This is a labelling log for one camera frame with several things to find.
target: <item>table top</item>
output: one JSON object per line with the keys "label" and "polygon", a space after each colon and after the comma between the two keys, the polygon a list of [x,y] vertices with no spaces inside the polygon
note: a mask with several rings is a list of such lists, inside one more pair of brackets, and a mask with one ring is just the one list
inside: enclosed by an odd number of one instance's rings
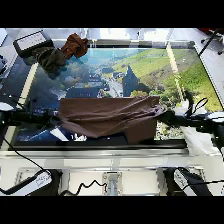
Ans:
{"label": "table top", "polygon": [[[65,41],[55,41],[55,47],[62,47]],[[33,109],[55,109],[61,98],[110,98],[159,95],[161,104],[175,108],[183,102],[183,91],[193,93],[195,101],[207,97],[208,111],[223,110],[213,84],[192,42],[145,42],[98,40],[92,42],[86,55],[74,56],[57,74],[47,74],[36,64],[29,64],[17,57],[0,91],[1,101],[16,106],[11,99],[2,96],[22,96],[35,99]],[[71,133],[60,128],[70,139]],[[15,146],[42,144],[51,146],[58,139],[49,130],[40,130],[34,124],[22,124],[19,128],[9,127],[6,135]],[[170,128],[157,123],[154,140],[163,144],[176,144],[183,139],[179,128]],[[101,138],[96,142],[74,142],[73,145],[126,145],[122,133]],[[155,145],[149,140],[144,145]]]}

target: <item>metal bracket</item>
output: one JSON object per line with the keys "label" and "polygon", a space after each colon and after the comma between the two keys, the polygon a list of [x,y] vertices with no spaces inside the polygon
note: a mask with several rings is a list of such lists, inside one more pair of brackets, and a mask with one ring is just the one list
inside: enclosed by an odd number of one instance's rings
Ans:
{"label": "metal bracket", "polygon": [[122,195],[122,173],[106,172],[103,173],[103,184],[107,184],[107,191],[103,188],[104,196],[121,196]]}

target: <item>printed landscape image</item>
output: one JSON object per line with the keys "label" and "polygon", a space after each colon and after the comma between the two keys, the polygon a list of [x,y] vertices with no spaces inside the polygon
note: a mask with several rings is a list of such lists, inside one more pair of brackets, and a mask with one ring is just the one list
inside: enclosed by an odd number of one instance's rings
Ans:
{"label": "printed landscape image", "polygon": [[[34,109],[58,109],[61,98],[136,97],[159,95],[169,108],[181,105],[189,90],[194,100],[207,97],[208,111],[222,110],[210,79],[194,49],[173,49],[178,73],[173,72],[166,49],[100,48],[67,61],[58,74],[48,75],[38,66],[29,98]],[[21,126],[17,140],[27,141],[40,133],[34,125]],[[178,128],[157,125],[156,139],[181,139]]]}

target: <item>brown cloth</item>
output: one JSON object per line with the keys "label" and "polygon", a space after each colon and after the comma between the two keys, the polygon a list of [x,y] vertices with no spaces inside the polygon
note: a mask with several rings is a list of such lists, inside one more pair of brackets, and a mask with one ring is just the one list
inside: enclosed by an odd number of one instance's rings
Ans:
{"label": "brown cloth", "polygon": [[76,58],[80,58],[86,54],[88,39],[81,39],[76,33],[71,34],[61,48],[61,51],[65,54],[67,59],[70,59],[73,55]]}
{"label": "brown cloth", "polygon": [[66,63],[65,55],[60,49],[54,47],[37,48],[32,51],[32,54],[48,73],[55,73],[60,66]]}
{"label": "brown cloth", "polygon": [[156,116],[164,112],[158,96],[137,98],[61,99],[58,116],[62,127],[98,138],[124,132],[128,142],[138,143],[156,134]]}

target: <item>yellow strip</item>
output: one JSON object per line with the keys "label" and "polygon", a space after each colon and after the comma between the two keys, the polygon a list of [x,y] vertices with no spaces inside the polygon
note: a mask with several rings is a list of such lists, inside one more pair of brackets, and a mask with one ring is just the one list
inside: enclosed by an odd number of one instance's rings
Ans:
{"label": "yellow strip", "polygon": [[[20,95],[20,97],[22,97],[24,99],[20,98],[19,101],[18,101],[21,104],[24,104],[26,102],[26,98],[27,98],[28,93],[30,91],[30,87],[31,87],[31,84],[33,82],[37,67],[38,67],[38,63],[33,64],[31,69],[30,69],[30,72],[29,72],[29,74],[26,78],[26,82],[23,86],[23,91]],[[5,134],[5,139],[10,143],[12,141],[15,130],[16,130],[15,126],[9,126],[8,129],[7,129],[7,132]],[[7,143],[5,141],[3,141],[2,145],[1,145],[1,150],[8,150],[8,148],[9,148],[9,146],[7,145]]]}
{"label": "yellow strip", "polygon": [[177,90],[178,90],[178,93],[179,93],[179,96],[180,96],[180,100],[183,102],[184,98],[183,98],[183,94],[182,94],[182,91],[181,91],[181,88],[180,88],[180,85],[179,85],[179,79],[180,79],[180,76],[178,75],[179,71],[178,71],[178,68],[177,68],[177,63],[176,63],[173,51],[171,49],[170,43],[167,44],[166,50],[167,50],[167,54],[168,54],[169,59],[170,59],[171,68],[172,68],[173,73],[174,73],[175,82],[176,82]]}

